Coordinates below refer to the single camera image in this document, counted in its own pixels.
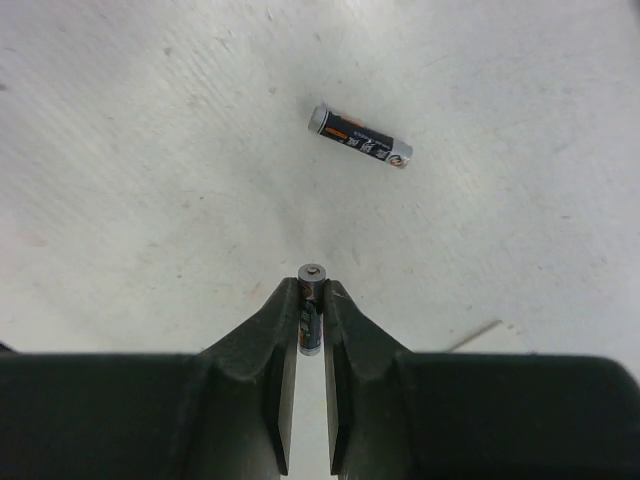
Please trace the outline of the small black battery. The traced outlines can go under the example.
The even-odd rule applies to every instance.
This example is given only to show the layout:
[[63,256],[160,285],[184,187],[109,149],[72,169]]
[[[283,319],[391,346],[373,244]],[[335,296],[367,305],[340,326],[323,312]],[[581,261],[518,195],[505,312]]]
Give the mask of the small black battery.
[[305,264],[298,270],[297,281],[300,291],[298,348],[306,356],[314,356],[321,349],[326,280],[326,270],[319,264]]
[[405,168],[414,153],[413,148],[403,141],[356,122],[324,103],[314,109],[308,129],[396,168]]

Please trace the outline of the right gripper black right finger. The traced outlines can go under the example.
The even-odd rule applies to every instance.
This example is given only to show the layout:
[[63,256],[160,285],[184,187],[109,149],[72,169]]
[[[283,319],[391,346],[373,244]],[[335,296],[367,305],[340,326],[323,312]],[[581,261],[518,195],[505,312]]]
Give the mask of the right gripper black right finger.
[[602,357],[414,352],[324,288],[331,473],[635,479],[639,387]]

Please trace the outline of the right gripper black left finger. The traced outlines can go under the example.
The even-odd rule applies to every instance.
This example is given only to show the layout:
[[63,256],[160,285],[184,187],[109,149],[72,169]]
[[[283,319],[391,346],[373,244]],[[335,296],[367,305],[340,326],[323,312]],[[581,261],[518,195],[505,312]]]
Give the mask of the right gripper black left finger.
[[289,471],[296,280],[193,354],[1,353],[5,479],[278,479]]

